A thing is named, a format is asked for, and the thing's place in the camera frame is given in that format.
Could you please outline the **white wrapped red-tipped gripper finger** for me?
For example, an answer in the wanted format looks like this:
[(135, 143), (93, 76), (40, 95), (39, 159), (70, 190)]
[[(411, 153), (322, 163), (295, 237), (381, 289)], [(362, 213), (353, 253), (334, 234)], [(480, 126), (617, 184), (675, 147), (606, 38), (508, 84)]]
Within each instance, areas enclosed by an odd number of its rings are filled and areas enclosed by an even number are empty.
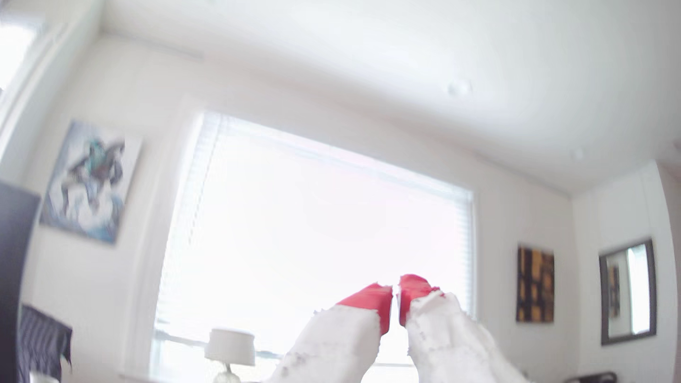
[(399, 281), (400, 324), (419, 382), (528, 382), (451, 292), (416, 274)]
[(389, 331), (393, 287), (373, 283), (316, 313), (267, 382), (361, 382)]

